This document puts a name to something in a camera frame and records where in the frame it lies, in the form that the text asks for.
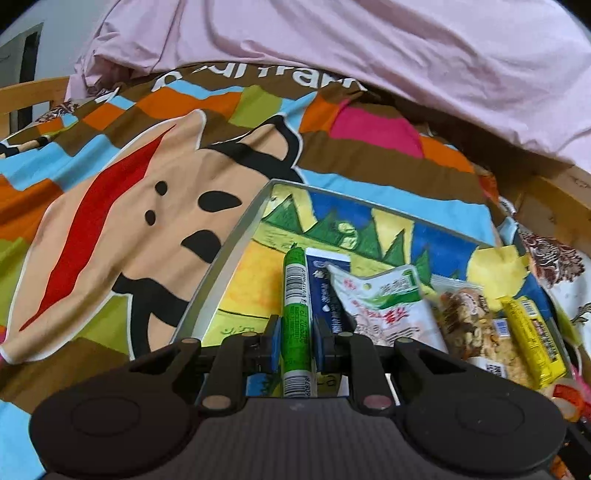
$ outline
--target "orange patch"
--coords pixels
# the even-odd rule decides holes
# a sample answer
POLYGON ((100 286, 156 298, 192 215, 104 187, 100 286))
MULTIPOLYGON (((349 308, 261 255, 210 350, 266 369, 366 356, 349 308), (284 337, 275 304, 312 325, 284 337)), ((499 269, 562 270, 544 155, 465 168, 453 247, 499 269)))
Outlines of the orange patch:
POLYGON ((496 186, 494 175, 478 175, 478 183, 480 183, 480 188, 488 198, 495 203, 499 203, 499 189, 496 186))
POLYGON ((103 103, 96 110, 91 111, 82 121, 98 131, 103 131, 113 121, 117 120, 125 110, 111 103, 103 103))
POLYGON ((61 120, 61 117, 57 117, 53 120, 49 120, 48 122, 43 122, 42 124, 37 125, 37 129, 39 130, 40 135, 50 134, 51 132, 57 132, 62 128, 64 128, 64 122, 61 120))
POLYGON ((443 167, 455 168, 458 171, 474 173, 474 167, 468 159, 457 150, 446 147, 434 138, 421 136, 423 155, 443 167))
POLYGON ((300 132, 329 132, 338 112, 339 105, 327 102, 321 95, 316 95, 304 112, 300 132))
POLYGON ((0 238, 15 241, 23 237, 31 243, 47 207, 62 193, 49 179, 21 192, 0 175, 0 238))
POLYGON ((222 114, 227 120, 236 110, 240 95, 239 92, 229 92, 199 100, 192 95, 185 95, 172 90, 172 88, 162 87, 141 99, 135 106, 150 117, 162 120, 185 116, 197 108, 213 110, 222 114))

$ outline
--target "pink bedsheet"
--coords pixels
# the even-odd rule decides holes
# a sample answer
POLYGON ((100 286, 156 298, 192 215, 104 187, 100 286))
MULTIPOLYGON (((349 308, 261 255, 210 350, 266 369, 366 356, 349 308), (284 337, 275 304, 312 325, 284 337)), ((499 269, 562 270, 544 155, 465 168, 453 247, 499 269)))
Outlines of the pink bedsheet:
POLYGON ((591 43, 553 0, 118 0, 69 96, 208 60, 332 70, 591 171, 591 43))

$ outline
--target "white snack package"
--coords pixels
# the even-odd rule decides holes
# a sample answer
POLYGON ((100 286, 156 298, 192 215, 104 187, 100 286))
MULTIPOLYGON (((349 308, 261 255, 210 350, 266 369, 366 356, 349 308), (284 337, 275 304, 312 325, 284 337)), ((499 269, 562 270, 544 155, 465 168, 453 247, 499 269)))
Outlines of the white snack package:
POLYGON ((397 338, 408 337, 447 353, 414 266, 365 278, 334 265, 327 269, 336 295, 354 320, 355 333, 368 336, 374 345, 393 346, 397 338))

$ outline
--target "yellow snack bar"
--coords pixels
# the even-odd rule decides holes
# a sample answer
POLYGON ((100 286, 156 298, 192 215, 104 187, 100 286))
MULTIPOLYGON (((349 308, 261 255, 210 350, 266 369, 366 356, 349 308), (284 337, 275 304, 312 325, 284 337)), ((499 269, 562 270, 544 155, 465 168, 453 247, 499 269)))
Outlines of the yellow snack bar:
POLYGON ((547 387, 566 373, 556 343, 538 307, 527 297, 501 298, 507 322, 534 378, 534 388, 547 387))

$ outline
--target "painting in tray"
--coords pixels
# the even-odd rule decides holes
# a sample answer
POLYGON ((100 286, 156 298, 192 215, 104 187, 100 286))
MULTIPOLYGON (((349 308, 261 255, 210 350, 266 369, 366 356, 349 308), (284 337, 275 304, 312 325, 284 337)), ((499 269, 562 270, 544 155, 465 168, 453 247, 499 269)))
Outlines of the painting in tray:
POLYGON ((278 184, 203 338, 262 332, 282 311, 283 258, 293 243, 345 253, 351 272, 369 276, 412 263, 424 291, 432 274, 480 284, 492 308, 503 295, 527 295, 545 317, 547 300, 512 246, 478 248, 476 241, 330 193, 278 184))

